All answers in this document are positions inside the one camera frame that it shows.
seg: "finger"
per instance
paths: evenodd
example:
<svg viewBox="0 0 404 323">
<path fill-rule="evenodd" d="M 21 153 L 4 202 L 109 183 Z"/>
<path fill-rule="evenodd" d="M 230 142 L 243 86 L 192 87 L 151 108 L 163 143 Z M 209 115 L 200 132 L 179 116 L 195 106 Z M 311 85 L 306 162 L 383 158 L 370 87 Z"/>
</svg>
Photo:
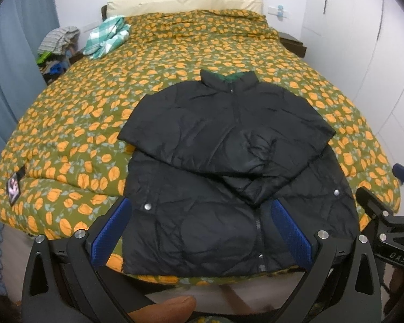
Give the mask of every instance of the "finger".
<svg viewBox="0 0 404 323">
<path fill-rule="evenodd" d="M 396 268 L 393 271 L 391 281 L 389 283 L 389 289 L 396 293 L 404 283 L 404 271 L 401 268 Z"/>
<path fill-rule="evenodd" d="M 184 323 L 196 308 L 192 296 L 178 296 L 160 304 L 149 305 L 130 312 L 136 323 Z"/>
</svg>

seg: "jacket collar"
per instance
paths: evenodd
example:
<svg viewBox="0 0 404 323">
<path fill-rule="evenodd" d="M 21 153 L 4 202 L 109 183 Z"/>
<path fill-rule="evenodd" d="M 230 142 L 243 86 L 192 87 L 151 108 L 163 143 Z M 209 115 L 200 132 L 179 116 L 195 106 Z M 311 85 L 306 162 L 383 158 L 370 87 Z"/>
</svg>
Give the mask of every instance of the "jacket collar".
<svg viewBox="0 0 404 323">
<path fill-rule="evenodd" d="M 254 71 L 235 73 L 232 74 L 232 76 L 223 76 L 221 74 L 202 69 L 201 81 L 204 85 L 213 89 L 230 92 L 231 89 L 234 91 L 244 91 L 250 89 L 259 82 L 259 79 Z"/>
</svg>

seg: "olive green bedding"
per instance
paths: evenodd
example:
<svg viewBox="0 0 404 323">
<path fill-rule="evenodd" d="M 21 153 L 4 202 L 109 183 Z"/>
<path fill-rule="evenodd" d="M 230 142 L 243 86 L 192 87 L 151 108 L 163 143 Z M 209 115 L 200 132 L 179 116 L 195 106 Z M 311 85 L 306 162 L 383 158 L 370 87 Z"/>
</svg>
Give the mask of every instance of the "olive green bedding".
<svg viewBox="0 0 404 323">
<path fill-rule="evenodd" d="M 307 99 L 336 130 L 329 144 L 352 191 L 366 186 L 398 210 L 398 182 L 365 118 L 338 88 L 287 51 L 263 16 L 197 10 L 126 22 L 132 29 L 122 46 L 102 59 L 78 61 L 19 121 L 0 159 L 0 221 L 49 239 L 89 227 L 123 193 L 134 148 L 117 135 L 139 100 L 176 82 L 199 80 L 201 68 L 223 75 L 253 70 L 259 80 Z M 6 181 L 23 165 L 22 195 L 11 207 Z M 369 220 L 357 210 L 363 228 Z M 120 241 L 108 266 L 121 271 L 122 261 Z M 200 285 L 240 279 L 138 277 Z"/>
</svg>

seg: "striped cloth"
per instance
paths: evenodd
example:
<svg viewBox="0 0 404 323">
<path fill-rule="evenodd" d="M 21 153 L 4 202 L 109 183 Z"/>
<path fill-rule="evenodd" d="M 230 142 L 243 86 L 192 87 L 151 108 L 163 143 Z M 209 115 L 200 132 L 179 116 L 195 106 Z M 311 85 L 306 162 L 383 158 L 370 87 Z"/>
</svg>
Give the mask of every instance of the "striped cloth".
<svg viewBox="0 0 404 323">
<path fill-rule="evenodd" d="M 112 16 L 93 29 L 83 53 L 90 59 L 101 58 L 115 50 L 129 38 L 130 25 L 124 24 L 124 16 Z"/>
<path fill-rule="evenodd" d="M 72 43 L 72 39 L 79 35 L 77 27 L 62 27 L 50 31 L 46 34 L 37 52 L 39 55 L 50 51 L 56 55 L 64 55 L 67 47 Z"/>
</svg>

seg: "jacket zipper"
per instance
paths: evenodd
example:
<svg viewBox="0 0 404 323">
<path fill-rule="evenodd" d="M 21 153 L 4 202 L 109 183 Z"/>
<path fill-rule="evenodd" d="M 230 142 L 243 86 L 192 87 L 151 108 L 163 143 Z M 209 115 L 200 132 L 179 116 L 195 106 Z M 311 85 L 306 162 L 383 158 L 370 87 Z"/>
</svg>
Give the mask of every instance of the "jacket zipper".
<svg viewBox="0 0 404 323">
<path fill-rule="evenodd" d="M 235 119 L 236 123 L 239 123 L 238 103 L 236 102 L 237 98 L 236 98 L 233 83 L 229 83 L 229 91 L 231 92 L 231 95 L 232 95 L 232 111 L 234 114 L 234 119 Z"/>
<path fill-rule="evenodd" d="M 265 259 L 263 257 L 263 236 L 262 236 L 262 225 L 260 222 L 260 209 L 258 208 L 255 212 L 255 222 L 256 222 L 256 233 L 257 233 L 257 252 L 259 253 L 257 257 L 259 258 L 259 272 L 265 272 Z"/>
</svg>

